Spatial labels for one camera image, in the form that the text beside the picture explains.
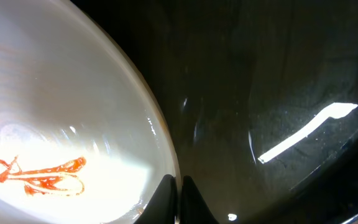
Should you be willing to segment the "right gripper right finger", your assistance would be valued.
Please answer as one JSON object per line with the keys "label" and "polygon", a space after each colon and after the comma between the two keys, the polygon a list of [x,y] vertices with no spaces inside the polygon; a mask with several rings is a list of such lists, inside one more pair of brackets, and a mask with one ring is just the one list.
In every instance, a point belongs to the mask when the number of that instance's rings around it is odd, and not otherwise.
{"label": "right gripper right finger", "polygon": [[183,178],[181,191],[181,224],[219,224],[210,212],[193,179]]}

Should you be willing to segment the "cream plate top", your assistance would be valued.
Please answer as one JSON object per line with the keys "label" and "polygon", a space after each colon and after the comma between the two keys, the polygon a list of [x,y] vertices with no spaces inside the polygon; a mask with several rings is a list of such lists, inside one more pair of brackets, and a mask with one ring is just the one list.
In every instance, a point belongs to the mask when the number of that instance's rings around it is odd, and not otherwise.
{"label": "cream plate top", "polygon": [[0,1],[0,223],[134,223],[180,184],[162,113],[70,1]]}

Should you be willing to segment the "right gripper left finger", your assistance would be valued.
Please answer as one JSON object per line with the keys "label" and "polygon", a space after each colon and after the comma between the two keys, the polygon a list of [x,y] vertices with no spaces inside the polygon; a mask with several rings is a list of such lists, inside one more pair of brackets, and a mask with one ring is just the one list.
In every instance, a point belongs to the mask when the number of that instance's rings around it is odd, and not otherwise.
{"label": "right gripper left finger", "polygon": [[144,212],[134,224],[174,224],[177,212],[177,184],[167,174],[159,183]]}

